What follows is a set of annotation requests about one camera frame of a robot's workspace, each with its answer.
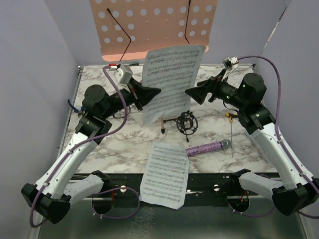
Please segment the sheet music page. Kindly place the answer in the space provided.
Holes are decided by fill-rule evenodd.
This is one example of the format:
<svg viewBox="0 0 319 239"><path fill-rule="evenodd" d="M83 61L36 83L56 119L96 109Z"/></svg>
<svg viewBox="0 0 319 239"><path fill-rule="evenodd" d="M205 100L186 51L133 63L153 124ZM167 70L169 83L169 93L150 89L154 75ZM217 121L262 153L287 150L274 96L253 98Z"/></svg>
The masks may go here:
<svg viewBox="0 0 319 239"><path fill-rule="evenodd" d="M161 92L143 109L143 124L180 114L190 108L185 90L194 87L206 47L178 45L149 51L142 71L142 85Z"/></svg>
<svg viewBox="0 0 319 239"><path fill-rule="evenodd" d="M140 200L178 210L184 205L188 173L183 146L154 141L140 184Z"/></svg>

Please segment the pink music stand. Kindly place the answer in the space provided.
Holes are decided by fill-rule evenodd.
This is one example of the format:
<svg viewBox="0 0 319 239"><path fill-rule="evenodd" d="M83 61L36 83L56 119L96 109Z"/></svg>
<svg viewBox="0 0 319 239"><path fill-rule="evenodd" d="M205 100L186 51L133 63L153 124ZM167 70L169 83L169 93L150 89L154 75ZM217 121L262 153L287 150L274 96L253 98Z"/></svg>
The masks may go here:
<svg viewBox="0 0 319 239"><path fill-rule="evenodd" d="M149 51L171 46L206 52L217 1L92 0L90 7L103 60L145 62Z"/></svg>

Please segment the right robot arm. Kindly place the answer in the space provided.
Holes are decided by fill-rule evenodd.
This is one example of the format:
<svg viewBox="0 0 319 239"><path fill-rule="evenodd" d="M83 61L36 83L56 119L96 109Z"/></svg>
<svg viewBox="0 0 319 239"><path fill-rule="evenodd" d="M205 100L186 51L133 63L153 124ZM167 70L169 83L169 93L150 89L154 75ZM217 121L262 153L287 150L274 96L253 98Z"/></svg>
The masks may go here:
<svg viewBox="0 0 319 239"><path fill-rule="evenodd" d="M209 102L220 99L238 109L238 120L261 151L271 161L281 180L275 181L259 176L248 169L233 173L229 189L235 195L250 191L271 200L277 210L289 216L314 203L318 199L316 190L319 180L298 160L284 138L275 128L275 118L263 106L261 100L266 92L263 78L248 73L235 88L221 80L222 74L200 82L185 93L198 104L203 104L207 94Z"/></svg>

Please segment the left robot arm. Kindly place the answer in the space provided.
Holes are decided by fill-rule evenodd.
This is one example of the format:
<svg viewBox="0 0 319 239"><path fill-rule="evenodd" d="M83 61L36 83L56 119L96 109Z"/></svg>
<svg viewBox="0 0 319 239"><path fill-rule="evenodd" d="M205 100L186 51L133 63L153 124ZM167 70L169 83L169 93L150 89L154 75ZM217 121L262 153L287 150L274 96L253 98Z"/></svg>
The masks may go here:
<svg viewBox="0 0 319 239"><path fill-rule="evenodd" d="M41 214L51 223L60 222L70 207L82 199L97 194L106 196L111 179L95 171L85 179L69 186L84 159L109 136L112 124L107 120L115 113L134 104L142 110L161 90L144 87L131 78L128 87L109 95L101 85L91 85L82 102L85 114L79 120L70 142L51 168L35 184L26 183L21 193L32 211Z"/></svg>

